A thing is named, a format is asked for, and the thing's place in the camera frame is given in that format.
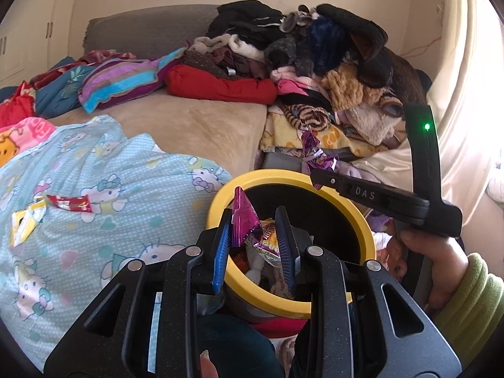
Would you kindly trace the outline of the person's right hand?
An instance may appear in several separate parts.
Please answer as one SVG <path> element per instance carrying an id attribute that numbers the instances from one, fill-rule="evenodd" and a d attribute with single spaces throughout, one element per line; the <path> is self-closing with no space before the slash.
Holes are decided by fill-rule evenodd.
<path id="1" fill-rule="evenodd" d="M 440 312 L 461 285 L 469 261 L 461 246 L 453 238 L 443 238 L 421 230 L 405 229 L 396 237 L 396 227 L 390 222 L 386 233 L 391 236 L 382 254 L 392 277 L 397 281 L 408 273 L 406 250 L 425 256 L 432 261 L 432 289 L 426 310 Z"/>

